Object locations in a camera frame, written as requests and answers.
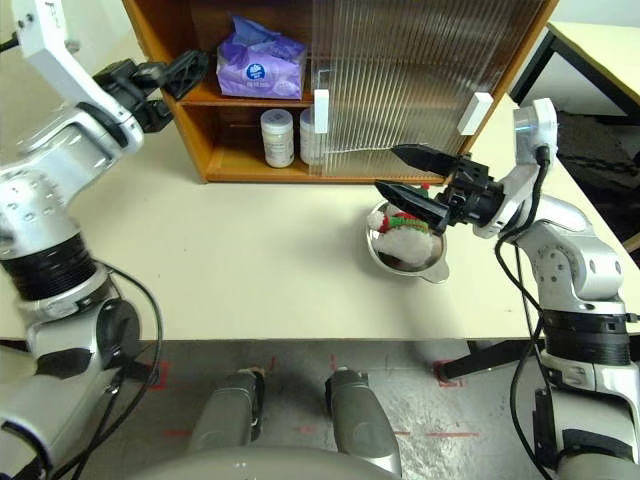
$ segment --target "toy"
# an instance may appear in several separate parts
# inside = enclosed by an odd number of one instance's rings
[[[375,211],[367,217],[369,228],[379,232],[371,245],[379,253],[391,255],[410,266],[426,264],[435,247],[426,222],[389,204],[385,212]]]

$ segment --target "table surface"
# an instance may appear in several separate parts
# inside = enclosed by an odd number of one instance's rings
[[[505,97],[473,147],[496,178],[513,165],[513,108]],[[620,255],[626,291],[638,292],[640,272],[561,165],[544,191],[588,215]],[[475,237],[467,225],[447,230],[444,284],[381,270],[364,236],[365,215],[379,201],[374,187],[362,185],[200,184],[170,125],[82,193],[71,213],[93,255],[155,293],[169,339],[527,335],[520,295],[493,256],[495,240]],[[148,307],[126,292],[141,310],[143,336],[152,338]],[[13,297],[3,272],[0,337],[23,335]],[[640,296],[627,300],[640,311]]]
[[[549,30],[640,104],[640,28],[549,22]]]

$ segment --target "tissue box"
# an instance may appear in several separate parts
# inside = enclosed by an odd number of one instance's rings
[[[232,19],[235,32],[218,47],[223,95],[301,100],[306,47],[246,18]]]

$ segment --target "white plastic container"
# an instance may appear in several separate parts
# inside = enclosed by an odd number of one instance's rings
[[[320,161],[320,135],[315,133],[310,108],[300,114],[300,158],[307,165]]]
[[[293,117],[286,110],[274,108],[260,116],[264,155],[274,168],[284,168],[293,162]]]

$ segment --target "white wall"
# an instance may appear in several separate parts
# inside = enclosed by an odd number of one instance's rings
[[[560,0],[551,19],[640,27],[640,0]],[[629,61],[638,61],[638,57]],[[525,104],[544,97],[550,97],[558,110],[571,113],[622,114],[618,107],[558,55],[551,58],[525,98]]]

